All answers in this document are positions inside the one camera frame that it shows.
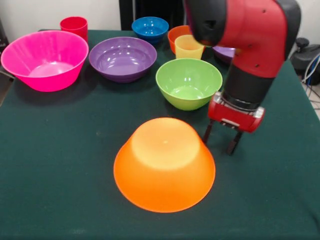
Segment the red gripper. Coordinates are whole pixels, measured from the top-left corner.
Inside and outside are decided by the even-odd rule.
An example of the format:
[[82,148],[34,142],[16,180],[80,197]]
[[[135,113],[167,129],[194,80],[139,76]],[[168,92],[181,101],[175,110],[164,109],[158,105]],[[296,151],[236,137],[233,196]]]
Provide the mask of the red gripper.
[[259,106],[254,111],[245,111],[234,108],[221,97],[221,92],[217,91],[211,98],[208,105],[208,117],[210,118],[202,141],[208,142],[214,121],[225,123],[228,126],[240,130],[229,143],[226,153],[231,156],[237,148],[243,132],[253,133],[263,121],[265,109]]

